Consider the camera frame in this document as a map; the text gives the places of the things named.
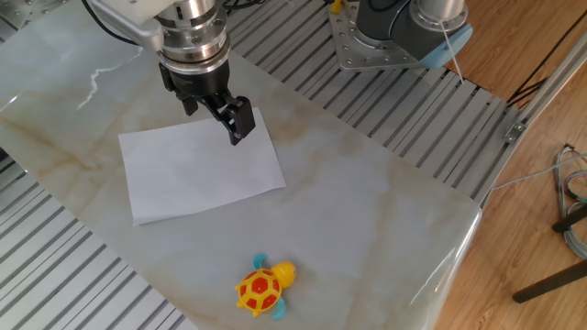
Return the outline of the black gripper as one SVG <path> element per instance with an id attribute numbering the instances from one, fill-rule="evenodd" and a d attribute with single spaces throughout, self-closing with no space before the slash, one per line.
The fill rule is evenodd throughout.
<path id="1" fill-rule="evenodd" d="M 256 126 L 250 100 L 245 96 L 233 97 L 228 89 L 230 69 L 226 60 L 212 71 L 183 74 L 173 71 L 166 63 L 159 68 L 163 85 L 183 104 L 184 112 L 192 116 L 198 110 L 194 96 L 228 131 L 230 143 L 236 146 Z"/>

